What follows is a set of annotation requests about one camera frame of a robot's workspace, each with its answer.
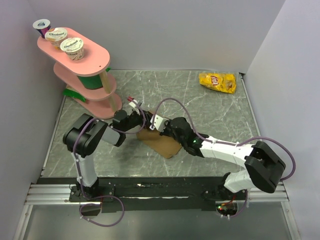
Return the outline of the brown cardboard box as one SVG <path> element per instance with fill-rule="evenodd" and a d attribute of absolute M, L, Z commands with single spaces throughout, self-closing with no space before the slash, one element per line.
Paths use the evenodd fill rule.
<path fill-rule="evenodd" d="M 165 159 L 175 156 L 182 148 L 173 138 L 160 135 L 160 132 L 157 130 L 144 128 L 136 134 L 136 137 Z"/>

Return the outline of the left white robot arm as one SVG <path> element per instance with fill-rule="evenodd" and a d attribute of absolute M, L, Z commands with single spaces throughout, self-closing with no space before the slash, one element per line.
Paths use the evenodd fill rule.
<path fill-rule="evenodd" d="M 130 130 L 139 126 L 150 126 L 152 114 L 142 110 L 127 114 L 125 110 L 115 112 L 111 124 L 96 119 L 86 113 L 82 114 L 64 134 L 63 143 L 71 152 L 76 166 L 76 185 L 87 201 L 94 201 L 100 194 L 99 178 L 94 167 L 93 153 L 100 141 L 119 147 Z"/>

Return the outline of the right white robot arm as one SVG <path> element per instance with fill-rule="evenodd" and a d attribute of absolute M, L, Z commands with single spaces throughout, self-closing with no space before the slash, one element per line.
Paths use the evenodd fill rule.
<path fill-rule="evenodd" d="M 174 119 L 156 118 L 156 130 L 176 140 L 190 155 L 214 158 L 233 163 L 243 169 L 226 173 L 218 193 L 230 199 L 241 190 L 258 188 L 265 193 L 274 193 L 286 164 L 263 142 L 240 144 L 223 141 L 207 134 L 196 133 L 184 117 Z"/>

